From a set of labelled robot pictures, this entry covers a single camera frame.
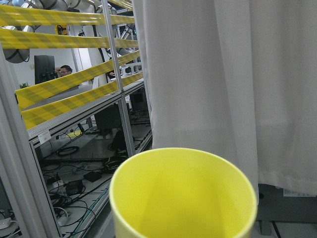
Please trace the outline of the yellow cup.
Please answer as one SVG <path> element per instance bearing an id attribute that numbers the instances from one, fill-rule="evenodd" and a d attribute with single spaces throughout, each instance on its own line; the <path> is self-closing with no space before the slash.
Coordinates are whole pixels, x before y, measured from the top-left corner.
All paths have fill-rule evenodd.
<path id="1" fill-rule="evenodd" d="M 118 238 L 248 238 L 257 198 L 229 161 L 188 148 L 132 156 L 109 189 Z"/>

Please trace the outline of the white curtain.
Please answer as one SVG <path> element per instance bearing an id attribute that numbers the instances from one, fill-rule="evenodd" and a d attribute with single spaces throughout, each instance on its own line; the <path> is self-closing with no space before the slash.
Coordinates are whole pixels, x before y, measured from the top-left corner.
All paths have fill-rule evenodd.
<path id="1" fill-rule="evenodd" d="M 317 3 L 135 0 L 153 147 L 187 147 L 317 192 Z"/>

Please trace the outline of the seated person background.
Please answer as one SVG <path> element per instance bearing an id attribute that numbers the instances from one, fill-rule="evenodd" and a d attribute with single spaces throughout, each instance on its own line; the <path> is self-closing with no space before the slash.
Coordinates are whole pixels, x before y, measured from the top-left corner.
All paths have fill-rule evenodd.
<path id="1" fill-rule="evenodd" d="M 58 77 L 63 77 L 72 73 L 72 68 L 69 65 L 62 65 L 61 67 L 56 67 L 55 71 Z"/>

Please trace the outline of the yellow black barrier tape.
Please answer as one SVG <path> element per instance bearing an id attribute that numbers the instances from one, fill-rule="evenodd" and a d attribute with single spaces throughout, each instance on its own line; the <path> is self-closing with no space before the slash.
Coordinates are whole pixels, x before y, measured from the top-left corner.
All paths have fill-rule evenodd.
<path id="1" fill-rule="evenodd" d="M 52 35 L 1 29 L 0 43 L 3 49 L 66 49 L 109 48 L 108 37 L 80 37 Z"/>

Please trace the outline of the aluminium shelf frame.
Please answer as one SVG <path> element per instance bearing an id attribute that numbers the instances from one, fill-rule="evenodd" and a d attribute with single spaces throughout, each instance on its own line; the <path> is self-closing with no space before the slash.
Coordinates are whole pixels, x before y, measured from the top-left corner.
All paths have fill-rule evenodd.
<path id="1" fill-rule="evenodd" d="M 1 237 L 114 237 L 112 171 L 152 137 L 130 101 L 146 91 L 132 1 L 3 0 L 2 28 L 110 47 L 0 45 Z"/>

